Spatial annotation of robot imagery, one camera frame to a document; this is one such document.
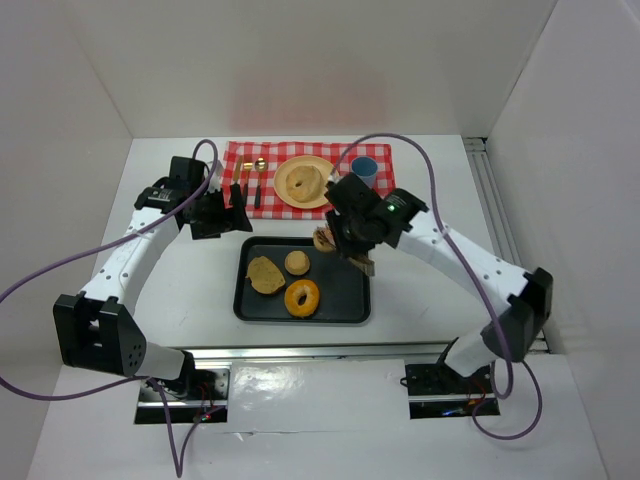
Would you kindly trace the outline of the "small round bun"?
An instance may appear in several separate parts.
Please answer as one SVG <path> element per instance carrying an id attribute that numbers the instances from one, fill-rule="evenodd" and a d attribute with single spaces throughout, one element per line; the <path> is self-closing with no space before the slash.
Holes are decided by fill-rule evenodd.
<path id="1" fill-rule="evenodd" d="M 333 235 L 328 227 L 317 228 L 312 235 L 314 247 L 323 253 L 336 250 Z"/>

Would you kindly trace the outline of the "pale bagel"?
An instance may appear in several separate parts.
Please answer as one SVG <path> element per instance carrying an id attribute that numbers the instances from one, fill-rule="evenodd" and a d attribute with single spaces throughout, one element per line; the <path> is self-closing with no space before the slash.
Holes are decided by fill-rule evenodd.
<path id="1" fill-rule="evenodd" d="M 323 178 L 320 171 L 309 165 L 295 167 L 285 180 L 286 192 L 301 203 L 314 200 L 323 188 Z"/>

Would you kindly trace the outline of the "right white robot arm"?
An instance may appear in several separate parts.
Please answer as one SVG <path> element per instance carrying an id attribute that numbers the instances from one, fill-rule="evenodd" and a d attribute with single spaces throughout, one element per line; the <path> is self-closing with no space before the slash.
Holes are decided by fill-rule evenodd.
<path id="1" fill-rule="evenodd" d="M 403 189 L 380 197 L 367 186 L 330 184 L 326 215 L 339 254 L 356 258 L 378 244 L 412 255 L 440 271 L 484 305 L 489 323 L 453 341 L 443 363 L 470 377 L 497 359 L 522 362 L 551 313 L 553 277 L 491 254 L 438 222 L 435 212 Z"/>

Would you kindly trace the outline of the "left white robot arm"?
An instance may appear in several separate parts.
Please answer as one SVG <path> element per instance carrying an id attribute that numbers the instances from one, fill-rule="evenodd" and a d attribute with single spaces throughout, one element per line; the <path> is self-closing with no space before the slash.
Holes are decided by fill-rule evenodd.
<path id="1" fill-rule="evenodd" d="M 130 239 L 112 251 L 78 294 L 58 297 L 53 316 L 65 365 L 179 383 L 194 376 L 191 354 L 145 338 L 134 319 L 138 298 L 183 226 L 190 227 L 195 240 L 252 227 L 238 185 L 232 185 L 228 195 L 220 190 L 204 193 L 178 211 L 188 196 L 185 190 L 146 188 L 134 205 Z"/>

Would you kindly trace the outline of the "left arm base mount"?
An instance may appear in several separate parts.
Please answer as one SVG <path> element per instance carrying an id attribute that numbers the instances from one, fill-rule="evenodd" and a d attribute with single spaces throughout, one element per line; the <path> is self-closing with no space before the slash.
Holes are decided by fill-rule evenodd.
<path id="1" fill-rule="evenodd" d="M 228 420 L 228 395 L 231 371 L 229 365 L 214 365 L 199 373 L 196 383 L 182 393 L 159 381 L 167 400 L 173 424 L 186 425 L 199 419 L 205 424 L 222 424 Z M 165 423 L 161 395 L 148 382 L 142 382 L 136 404 L 136 425 Z"/>

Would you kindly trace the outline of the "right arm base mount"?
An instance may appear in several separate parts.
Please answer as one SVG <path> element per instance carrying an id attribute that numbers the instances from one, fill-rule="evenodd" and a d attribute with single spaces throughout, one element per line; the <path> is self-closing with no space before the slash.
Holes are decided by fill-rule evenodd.
<path id="1" fill-rule="evenodd" d="M 406 364 L 399 383 L 407 390 L 411 419 L 498 416 L 488 366 L 469 378 L 442 364 Z"/>

